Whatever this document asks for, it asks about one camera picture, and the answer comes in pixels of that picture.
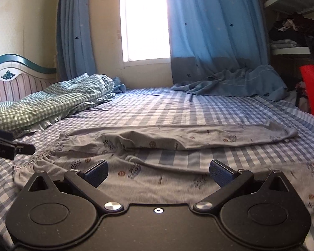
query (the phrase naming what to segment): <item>curtain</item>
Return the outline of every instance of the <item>curtain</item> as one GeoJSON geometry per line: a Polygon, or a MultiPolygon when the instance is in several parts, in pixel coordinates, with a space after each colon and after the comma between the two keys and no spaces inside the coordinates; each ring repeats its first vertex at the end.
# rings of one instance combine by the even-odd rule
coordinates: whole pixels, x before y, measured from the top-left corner
{"type": "Polygon", "coordinates": [[[56,41],[57,68],[62,81],[96,73],[88,0],[59,0],[56,41]]]}
{"type": "Polygon", "coordinates": [[[259,0],[167,0],[174,83],[268,64],[259,0]]]}

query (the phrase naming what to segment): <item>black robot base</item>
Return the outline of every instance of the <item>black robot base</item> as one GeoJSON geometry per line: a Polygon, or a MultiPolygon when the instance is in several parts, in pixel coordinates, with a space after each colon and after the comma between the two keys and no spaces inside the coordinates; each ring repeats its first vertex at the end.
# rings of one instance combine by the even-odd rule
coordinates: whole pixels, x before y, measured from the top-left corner
{"type": "Polygon", "coordinates": [[[101,161],[64,179],[37,172],[10,208],[14,251],[301,250],[310,215],[285,175],[257,181],[217,160],[210,175],[221,189],[188,204],[124,207],[96,189],[108,175],[101,161]]]}

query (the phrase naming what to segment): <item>window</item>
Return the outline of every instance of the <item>window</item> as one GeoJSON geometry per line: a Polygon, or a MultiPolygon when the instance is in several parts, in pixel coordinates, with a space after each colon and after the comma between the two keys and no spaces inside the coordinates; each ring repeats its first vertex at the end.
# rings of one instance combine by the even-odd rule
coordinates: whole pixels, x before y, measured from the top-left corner
{"type": "Polygon", "coordinates": [[[120,0],[120,12],[123,61],[169,62],[166,0],[120,0]]]}

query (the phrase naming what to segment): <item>bed sheet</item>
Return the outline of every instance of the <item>bed sheet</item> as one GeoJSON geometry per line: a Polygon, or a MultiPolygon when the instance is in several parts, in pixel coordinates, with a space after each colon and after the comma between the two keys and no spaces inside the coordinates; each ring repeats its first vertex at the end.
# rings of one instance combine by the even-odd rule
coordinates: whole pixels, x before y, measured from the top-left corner
{"type": "MultiPolygon", "coordinates": [[[[208,171],[207,159],[219,159],[233,169],[303,165],[314,176],[314,117],[292,104],[267,101],[262,97],[195,96],[167,88],[130,90],[116,95],[113,101],[71,115],[48,129],[25,136],[22,142],[33,143],[40,153],[58,140],[59,134],[98,126],[155,126],[202,124],[260,124],[275,121],[298,130],[298,138],[276,144],[239,148],[214,148],[188,151],[178,155],[163,151],[140,159],[149,164],[187,167],[208,171]]],[[[12,167],[25,164],[30,157],[17,156],[14,161],[0,159],[0,242],[7,247],[12,241],[5,227],[8,209],[18,194],[12,167]]],[[[305,245],[314,250],[314,195],[304,201],[312,212],[312,227],[305,245]]]]}

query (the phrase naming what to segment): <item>headboard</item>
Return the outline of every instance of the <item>headboard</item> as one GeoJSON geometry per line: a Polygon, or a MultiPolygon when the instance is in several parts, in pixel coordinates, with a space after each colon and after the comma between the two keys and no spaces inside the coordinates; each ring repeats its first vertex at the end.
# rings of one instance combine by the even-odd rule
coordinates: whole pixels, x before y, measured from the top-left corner
{"type": "Polygon", "coordinates": [[[41,67],[16,54],[0,56],[0,102],[18,101],[56,82],[56,68],[41,67]]]}

